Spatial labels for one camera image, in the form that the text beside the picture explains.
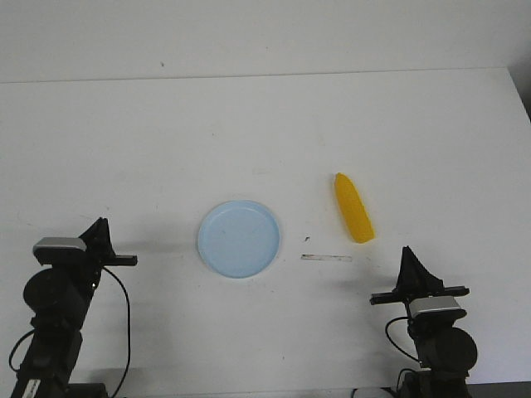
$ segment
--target white table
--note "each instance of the white table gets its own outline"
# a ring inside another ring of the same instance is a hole
[[[128,396],[392,384],[411,363],[383,326],[404,309],[368,299],[394,286],[403,245],[470,287],[457,323],[480,350],[470,382],[529,380],[530,154],[505,69],[0,85],[0,352],[29,327],[33,244],[107,216],[116,251],[139,256],[117,270],[133,304]],[[373,219],[365,245],[339,217],[336,172]],[[280,253],[226,279],[201,262],[197,229],[243,198],[276,214]],[[103,278],[73,381],[114,389],[121,294]]]

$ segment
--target light blue plate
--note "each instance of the light blue plate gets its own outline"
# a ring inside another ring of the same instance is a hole
[[[197,238],[205,263],[229,278],[258,274],[276,256],[279,226],[271,212],[255,201],[228,201],[203,220]]]

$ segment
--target black cable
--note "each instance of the black cable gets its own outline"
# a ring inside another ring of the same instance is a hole
[[[408,317],[398,317],[398,318],[394,318],[394,319],[391,319],[389,322],[387,322],[387,325],[385,325],[385,335],[387,336],[387,338],[389,339],[389,341],[391,342],[391,344],[399,351],[401,352],[402,354],[404,354],[406,357],[408,358],[411,358],[413,361],[415,362],[420,362],[418,360],[418,358],[415,358],[413,355],[411,354],[408,354],[407,352],[405,352],[404,350],[402,350],[391,338],[391,336],[389,336],[389,327],[395,323],[396,321],[402,321],[402,320],[405,320],[405,319],[408,319]]]
[[[118,394],[119,389],[122,387],[122,384],[124,384],[125,377],[127,376],[127,372],[129,370],[129,364],[131,363],[131,303],[129,302],[129,295],[127,294],[127,289],[125,288],[124,284],[122,284],[122,281],[119,280],[119,278],[107,268],[103,267],[103,269],[105,270],[105,272],[107,272],[107,274],[116,279],[116,282],[118,282],[120,288],[122,288],[122,290],[124,291],[125,302],[127,303],[127,364],[125,365],[122,379],[119,381],[119,384],[116,387],[116,390],[114,390],[113,395],[110,396],[110,398],[115,398]]]
[[[15,367],[13,366],[13,357],[15,356],[15,352],[17,352],[17,349],[18,347],[22,344],[22,342],[24,340],[26,340],[28,337],[30,337],[33,333],[35,332],[35,329],[33,330],[30,330],[28,333],[26,333],[24,336],[20,337],[18,339],[18,341],[15,343],[15,346],[13,347],[13,349],[11,350],[11,354],[9,354],[9,367],[11,367],[11,369],[17,373],[18,371],[20,371],[20,369],[15,369]]]
[[[397,378],[397,388],[395,389],[395,391],[397,392],[398,394],[398,387],[400,386],[400,377],[402,376],[402,373],[404,371],[411,371],[413,373],[417,373],[417,371],[414,371],[413,369],[409,368],[409,367],[404,367],[399,373],[398,373],[398,378]]]

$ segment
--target wire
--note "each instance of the wire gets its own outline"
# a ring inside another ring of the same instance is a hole
[[[9,367],[15,372],[18,373],[20,369],[15,369],[13,366],[13,357],[15,356],[15,352],[17,352],[18,347],[22,344],[24,340],[26,340],[28,337],[30,337],[35,332],[35,329],[30,330],[28,333],[26,333],[24,336],[20,337],[18,341],[15,343],[15,346],[11,350],[11,353],[9,354]]]
[[[402,321],[402,320],[405,320],[405,319],[408,319],[408,317],[398,317],[398,318],[394,318],[394,319],[391,319],[389,322],[387,322],[387,325],[385,325],[385,335],[387,336],[387,338],[389,339],[389,341],[391,342],[391,344],[399,351],[401,352],[402,354],[404,354],[406,357],[408,358],[411,358],[413,361],[415,362],[420,362],[418,360],[418,358],[415,358],[413,355],[411,354],[408,354],[407,352],[405,352],[404,350],[402,350],[391,338],[391,336],[389,336],[389,327],[395,323],[396,321]]]
[[[413,369],[409,368],[409,367],[404,367],[399,373],[398,373],[398,378],[397,378],[397,388],[395,389],[395,391],[397,392],[398,394],[398,387],[400,386],[400,377],[402,376],[402,373],[405,372],[405,371],[411,371],[413,373],[417,373],[417,371],[414,371]]]
[[[129,370],[129,364],[131,363],[131,302],[129,301],[129,295],[127,294],[127,289],[125,288],[124,284],[122,283],[119,278],[109,271],[106,267],[103,267],[104,271],[107,272],[110,276],[112,276],[116,282],[118,282],[120,288],[124,291],[125,296],[125,302],[127,303],[127,364],[125,365],[124,374],[122,375],[122,379],[119,381],[118,386],[116,387],[116,390],[114,390],[114,393],[110,398],[115,398],[118,394],[118,391],[120,388],[122,388],[122,384],[124,384],[125,377],[127,376],[127,372]]]

